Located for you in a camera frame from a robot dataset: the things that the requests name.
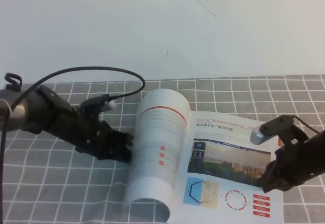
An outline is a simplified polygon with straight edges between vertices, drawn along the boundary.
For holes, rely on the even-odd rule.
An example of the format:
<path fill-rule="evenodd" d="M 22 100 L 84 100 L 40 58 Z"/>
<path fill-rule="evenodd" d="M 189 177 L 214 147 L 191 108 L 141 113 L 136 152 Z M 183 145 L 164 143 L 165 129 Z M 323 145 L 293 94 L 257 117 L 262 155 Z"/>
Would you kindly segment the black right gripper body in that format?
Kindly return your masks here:
<path fill-rule="evenodd" d="M 265 193 L 288 191 L 324 174 L 324 131 L 290 147 L 283 146 L 275 155 L 256 183 Z"/>

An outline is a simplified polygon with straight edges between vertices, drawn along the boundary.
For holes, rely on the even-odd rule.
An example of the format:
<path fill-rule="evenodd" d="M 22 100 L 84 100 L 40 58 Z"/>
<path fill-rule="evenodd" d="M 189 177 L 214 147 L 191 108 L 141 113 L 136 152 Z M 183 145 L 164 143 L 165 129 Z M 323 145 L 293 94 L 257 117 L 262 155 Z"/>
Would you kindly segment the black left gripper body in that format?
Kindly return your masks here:
<path fill-rule="evenodd" d="M 133 136 L 114 130 L 105 121 L 99 120 L 98 110 L 81 110 L 73 107 L 46 86 L 36 92 L 46 107 L 41 110 L 44 121 L 39 129 L 73 146 L 80 153 L 87 153 L 98 160 L 112 159 L 129 163 L 132 158 L 130 146 Z"/>

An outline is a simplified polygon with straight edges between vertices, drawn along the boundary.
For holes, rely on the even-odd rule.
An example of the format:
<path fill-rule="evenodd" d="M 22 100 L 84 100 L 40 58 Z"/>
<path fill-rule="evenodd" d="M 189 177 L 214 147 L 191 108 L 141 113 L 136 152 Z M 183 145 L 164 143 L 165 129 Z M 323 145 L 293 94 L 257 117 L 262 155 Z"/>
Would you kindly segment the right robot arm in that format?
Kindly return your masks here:
<path fill-rule="evenodd" d="M 288 191 L 324 173 L 324 131 L 304 142 L 282 146 L 275 155 L 256 183 L 265 193 Z"/>

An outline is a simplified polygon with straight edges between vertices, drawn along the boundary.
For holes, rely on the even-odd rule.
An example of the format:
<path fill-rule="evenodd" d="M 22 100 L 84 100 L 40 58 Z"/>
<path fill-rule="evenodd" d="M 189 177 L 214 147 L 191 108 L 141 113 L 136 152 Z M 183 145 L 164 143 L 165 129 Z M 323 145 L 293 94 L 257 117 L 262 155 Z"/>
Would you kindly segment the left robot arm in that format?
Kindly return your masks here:
<path fill-rule="evenodd" d="M 23 130 L 35 135 L 47 132 L 72 144 L 80 153 L 99 160 L 128 163 L 133 137 L 112 129 L 99 114 L 106 108 L 108 95 L 90 98 L 72 106 L 46 86 L 31 91 L 9 114 L 7 130 Z"/>

